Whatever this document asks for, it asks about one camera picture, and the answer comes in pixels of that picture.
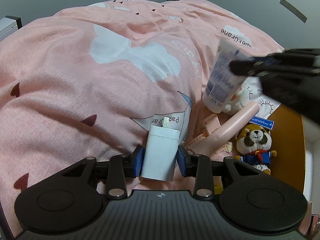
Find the pink handheld fan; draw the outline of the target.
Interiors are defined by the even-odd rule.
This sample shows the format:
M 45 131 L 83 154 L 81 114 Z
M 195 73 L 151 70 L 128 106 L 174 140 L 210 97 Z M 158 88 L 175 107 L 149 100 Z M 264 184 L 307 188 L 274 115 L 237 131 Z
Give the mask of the pink handheld fan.
M 193 154 L 210 156 L 232 139 L 259 112 L 257 102 L 250 101 L 222 125 L 216 114 L 204 119 L 204 132 L 190 141 L 186 150 Z

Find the white power adapter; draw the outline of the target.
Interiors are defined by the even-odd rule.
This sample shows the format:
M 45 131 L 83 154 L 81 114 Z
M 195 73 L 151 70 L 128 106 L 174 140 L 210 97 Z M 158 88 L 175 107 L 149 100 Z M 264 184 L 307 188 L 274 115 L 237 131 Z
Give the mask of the white power adapter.
M 169 118 L 161 126 L 151 126 L 146 142 L 141 177 L 173 181 L 180 131 L 169 128 Z

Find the white popcorn plush toy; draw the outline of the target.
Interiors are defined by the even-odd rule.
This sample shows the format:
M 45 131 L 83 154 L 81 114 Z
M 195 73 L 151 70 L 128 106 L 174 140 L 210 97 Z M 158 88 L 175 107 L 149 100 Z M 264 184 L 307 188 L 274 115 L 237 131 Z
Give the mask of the white popcorn plush toy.
M 234 115 L 243 109 L 248 102 L 259 101 L 262 93 L 259 79 L 257 77 L 248 77 L 226 103 L 222 112 L 228 115 Z

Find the brown raccoon sailor plush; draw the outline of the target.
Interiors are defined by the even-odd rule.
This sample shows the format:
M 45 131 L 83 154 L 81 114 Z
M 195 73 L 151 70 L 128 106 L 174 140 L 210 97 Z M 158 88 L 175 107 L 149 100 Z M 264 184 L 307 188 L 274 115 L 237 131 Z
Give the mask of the brown raccoon sailor plush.
M 277 152 L 271 150 L 270 131 L 257 124 L 247 124 L 239 131 L 235 139 L 236 150 L 239 153 L 235 159 L 270 175 L 271 160 L 277 156 Z

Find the white cream tube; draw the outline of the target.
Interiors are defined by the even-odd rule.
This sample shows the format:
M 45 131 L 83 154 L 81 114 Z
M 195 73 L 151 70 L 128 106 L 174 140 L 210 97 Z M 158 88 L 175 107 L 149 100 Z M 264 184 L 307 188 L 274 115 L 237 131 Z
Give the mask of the white cream tube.
M 217 48 L 215 63 L 207 82 L 202 101 L 213 113 L 221 113 L 231 97 L 246 79 L 231 72 L 231 61 L 248 59 L 246 53 L 222 38 Z

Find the pink patterned duvet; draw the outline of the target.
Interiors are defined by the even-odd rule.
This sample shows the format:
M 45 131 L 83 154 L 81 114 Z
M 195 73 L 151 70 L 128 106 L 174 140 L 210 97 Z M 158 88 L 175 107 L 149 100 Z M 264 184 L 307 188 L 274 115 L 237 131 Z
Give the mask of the pink patterned duvet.
M 188 143 L 210 111 L 202 95 L 219 41 L 250 55 L 272 37 L 204 0 L 114 0 L 64 9 L 1 42 L 1 206 L 62 169 L 145 144 L 164 116 Z

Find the grey wall strip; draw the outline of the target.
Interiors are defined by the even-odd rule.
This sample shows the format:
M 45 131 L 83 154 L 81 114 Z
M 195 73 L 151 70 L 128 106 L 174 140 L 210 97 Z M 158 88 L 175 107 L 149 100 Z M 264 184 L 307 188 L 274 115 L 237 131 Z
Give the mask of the grey wall strip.
M 287 0 L 280 0 L 279 2 L 283 7 L 285 7 L 288 11 L 293 13 L 297 18 L 299 18 L 303 23 L 307 22 L 307 17 L 296 7 L 294 7 L 291 3 Z

